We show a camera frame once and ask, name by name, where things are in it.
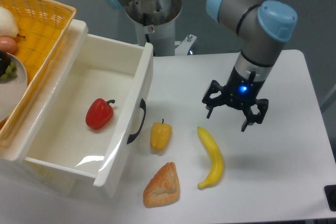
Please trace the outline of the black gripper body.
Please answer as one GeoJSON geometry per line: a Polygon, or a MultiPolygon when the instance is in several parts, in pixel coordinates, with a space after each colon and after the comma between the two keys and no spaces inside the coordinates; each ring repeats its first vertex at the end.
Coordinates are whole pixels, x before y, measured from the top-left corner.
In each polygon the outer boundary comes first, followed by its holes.
{"type": "Polygon", "coordinates": [[[264,99],[257,98],[263,84],[264,81],[257,81],[256,70],[248,71],[247,76],[243,77],[234,68],[222,91],[225,105],[244,110],[264,102],[264,99]]]}

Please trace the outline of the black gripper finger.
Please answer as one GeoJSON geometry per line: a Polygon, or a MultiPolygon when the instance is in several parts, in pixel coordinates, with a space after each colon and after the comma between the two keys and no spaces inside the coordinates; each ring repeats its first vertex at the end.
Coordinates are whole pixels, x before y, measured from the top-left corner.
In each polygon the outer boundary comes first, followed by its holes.
{"type": "Polygon", "coordinates": [[[255,105],[259,112],[254,114],[251,107],[253,105],[243,105],[243,114],[245,115],[246,119],[242,124],[241,131],[244,132],[247,126],[253,125],[254,123],[262,124],[264,117],[267,113],[269,100],[268,99],[256,99],[255,105]]]}
{"type": "Polygon", "coordinates": [[[206,105],[208,110],[206,118],[209,119],[213,109],[225,105],[225,102],[225,86],[221,86],[216,80],[212,80],[202,99],[202,103],[206,105]]]}

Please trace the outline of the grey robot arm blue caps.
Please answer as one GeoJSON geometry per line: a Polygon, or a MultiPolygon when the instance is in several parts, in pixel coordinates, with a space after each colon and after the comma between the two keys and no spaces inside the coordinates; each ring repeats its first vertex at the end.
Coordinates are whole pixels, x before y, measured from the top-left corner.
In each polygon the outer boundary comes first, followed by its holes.
{"type": "MultiPolygon", "coordinates": [[[[105,0],[124,8],[136,28],[139,45],[153,45],[155,56],[175,54],[175,20],[182,0],[105,0]]],[[[226,105],[245,115],[242,129],[262,123],[268,100],[258,93],[297,24],[293,8],[281,0],[206,0],[206,12],[245,42],[227,83],[212,81],[202,101],[209,112],[226,105]]]]}

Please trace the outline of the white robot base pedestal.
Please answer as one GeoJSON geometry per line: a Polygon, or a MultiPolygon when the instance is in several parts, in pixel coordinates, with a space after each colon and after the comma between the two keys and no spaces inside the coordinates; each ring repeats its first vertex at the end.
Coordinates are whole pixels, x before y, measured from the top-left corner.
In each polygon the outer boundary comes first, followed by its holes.
{"type": "Polygon", "coordinates": [[[193,53],[197,37],[188,34],[175,39],[175,21],[182,10],[182,0],[133,0],[125,7],[133,21],[138,45],[153,45],[155,56],[184,56],[193,53]]]}

